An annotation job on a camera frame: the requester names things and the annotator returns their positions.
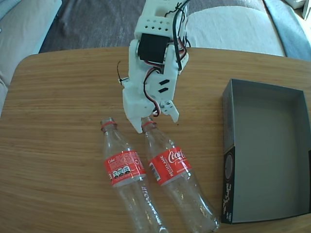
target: wood grain surface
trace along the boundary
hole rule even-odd
[[[100,120],[113,117],[147,167],[144,138],[122,108],[117,63],[127,76],[128,48],[33,55],[18,66],[0,119],[0,232],[130,233],[123,203],[102,163]],[[220,212],[223,183],[222,93],[230,78],[305,91],[311,63],[237,51],[189,49],[178,78],[180,119],[158,127],[184,150],[210,202]],[[156,204],[172,233],[185,233],[178,212],[147,171]],[[220,233],[309,233],[311,215],[221,226]]]

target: dark gray carpet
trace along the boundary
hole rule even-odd
[[[129,46],[145,4],[145,0],[62,1],[40,52]],[[189,12],[217,6],[244,6],[266,12],[262,0],[192,0]]]

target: empty plastic bottle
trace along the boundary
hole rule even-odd
[[[219,221],[204,197],[182,150],[161,132],[150,117],[142,120],[147,158],[157,182],[175,204],[190,233],[214,232]]]
[[[168,233],[150,195],[137,152],[117,130],[113,118],[101,121],[104,165],[112,186],[124,202],[135,233]]]

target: open box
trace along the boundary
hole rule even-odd
[[[222,222],[310,213],[311,131],[303,91],[232,79],[223,105]]]

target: white cushion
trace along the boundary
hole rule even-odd
[[[0,20],[21,0],[0,0]]]
[[[21,60],[38,53],[61,3],[23,0],[0,21],[0,78],[7,86]]]
[[[285,55],[273,22],[255,9],[220,6],[195,12],[187,33],[193,47]]]
[[[6,97],[7,93],[8,93],[8,88],[0,80],[0,116],[1,116],[2,108],[3,108],[3,105],[4,105],[4,100],[5,100],[5,97]]]
[[[303,7],[306,0],[285,0],[293,9]]]

